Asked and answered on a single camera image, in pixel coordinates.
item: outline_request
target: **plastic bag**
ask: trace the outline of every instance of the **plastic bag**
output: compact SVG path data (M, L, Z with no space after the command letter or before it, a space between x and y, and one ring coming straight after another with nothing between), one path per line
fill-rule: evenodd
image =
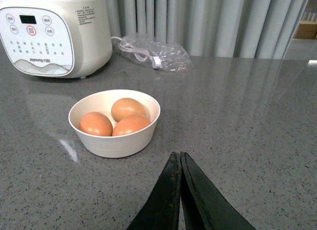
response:
M165 44L147 35L111 37L116 52L146 67L162 71L191 69L193 63L186 50L177 43Z

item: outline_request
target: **digital display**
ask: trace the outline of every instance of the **digital display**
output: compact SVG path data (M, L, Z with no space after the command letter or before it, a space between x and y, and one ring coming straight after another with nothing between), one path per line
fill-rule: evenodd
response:
M35 16L20 15L23 24L36 24Z

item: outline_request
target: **cardboard box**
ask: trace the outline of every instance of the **cardboard box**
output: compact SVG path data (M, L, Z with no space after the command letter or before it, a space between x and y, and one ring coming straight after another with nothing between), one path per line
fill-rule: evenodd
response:
M296 39L315 39L317 36L317 22L301 21L294 38Z

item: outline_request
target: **button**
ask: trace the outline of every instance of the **button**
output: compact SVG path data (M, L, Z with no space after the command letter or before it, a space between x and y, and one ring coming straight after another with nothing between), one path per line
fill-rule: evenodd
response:
M36 30L33 26L27 26L26 27L27 32L29 33L30 36L36 35Z
M16 28L16 26L14 25L10 25L10 31L14 34L18 34L18 28Z
M46 34L49 35L49 36L54 35L54 30L53 30L52 27L49 27L49 26L48 26L47 28L45 28L45 32L46 32Z
M6 20L10 22L11 24L14 23L14 17L11 14L6 15Z
M43 16L42 21L44 22L45 25L50 25L52 23L52 20L49 16Z

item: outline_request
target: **egg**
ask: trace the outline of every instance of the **egg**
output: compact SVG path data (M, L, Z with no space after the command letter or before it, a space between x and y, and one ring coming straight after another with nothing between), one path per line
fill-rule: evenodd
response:
M79 122L79 130L90 135L111 136L113 127L110 119L100 112L90 112Z
M150 124L151 121L144 115L131 115L119 121L113 129L112 136L128 135L143 129Z
M132 98L122 98L112 105L111 115L116 122L119 122L131 115L146 116L146 112L144 106L137 100Z

